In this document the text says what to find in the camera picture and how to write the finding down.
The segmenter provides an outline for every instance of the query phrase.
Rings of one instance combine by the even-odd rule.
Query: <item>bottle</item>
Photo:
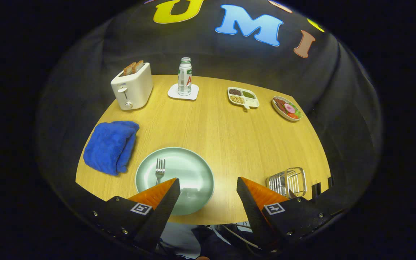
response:
[[[178,94],[187,96],[190,94],[192,87],[192,64],[190,58],[184,57],[181,59],[178,71]]]

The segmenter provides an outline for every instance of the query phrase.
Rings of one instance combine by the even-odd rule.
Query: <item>metal rack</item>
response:
[[[290,190],[294,196],[304,196],[307,191],[306,174],[301,167],[288,168],[266,179],[266,186],[291,199]]]

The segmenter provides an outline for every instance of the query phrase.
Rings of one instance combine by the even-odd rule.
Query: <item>fork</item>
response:
[[[157,166],[155,169],[155,176],[157,176],[157,184],[160,182],[160,179],[165,175],[165,159],[157,158]]]

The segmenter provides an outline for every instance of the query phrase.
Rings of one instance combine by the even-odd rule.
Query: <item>bottle label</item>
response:
[[[180,85],[188,86],[192,82],[192,68],[178,69],[178,82]]]

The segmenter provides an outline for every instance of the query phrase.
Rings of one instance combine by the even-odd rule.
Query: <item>plate of salad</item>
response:
[[[281,116],[290,121],[298,121],[302,117],[301,111],[284,97],[275,96],[272,99],[272,106]]]

